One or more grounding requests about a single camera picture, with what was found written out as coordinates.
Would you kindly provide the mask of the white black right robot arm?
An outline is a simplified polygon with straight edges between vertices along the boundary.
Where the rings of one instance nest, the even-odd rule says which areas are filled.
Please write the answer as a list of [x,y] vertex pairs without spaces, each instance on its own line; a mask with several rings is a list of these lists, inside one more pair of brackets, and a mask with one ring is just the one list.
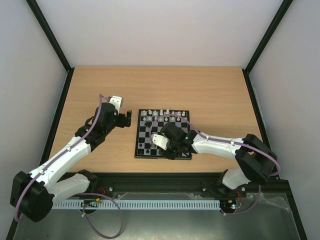
[[216,183],[216,190],[224,196],[248,183],[265,185],[274,175],[274,168],[279,167],[274,152],[253,134],[244,138],[217,137],[195,129],[185,132],[174,123],[167,123],[151,140],[170,160],[183,153],[211,154],[236,161],[237,166],[224,170]]

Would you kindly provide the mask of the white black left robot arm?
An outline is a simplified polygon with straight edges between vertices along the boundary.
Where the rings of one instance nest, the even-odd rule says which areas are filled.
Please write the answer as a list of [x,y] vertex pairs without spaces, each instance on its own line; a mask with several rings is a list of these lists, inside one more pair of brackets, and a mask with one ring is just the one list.
[[132,111],[120,113],[120,107],[118,101],[100,103],[94,116],[86,120],[56,155],[29,173],[17,173],[10,195],[10,204],[15,211],[33,222],[39,222],[59,202],[94,191],[98,178],[87,170],[81,170],[65,180],[61,177],[103,143],[115,127],[131,126]]

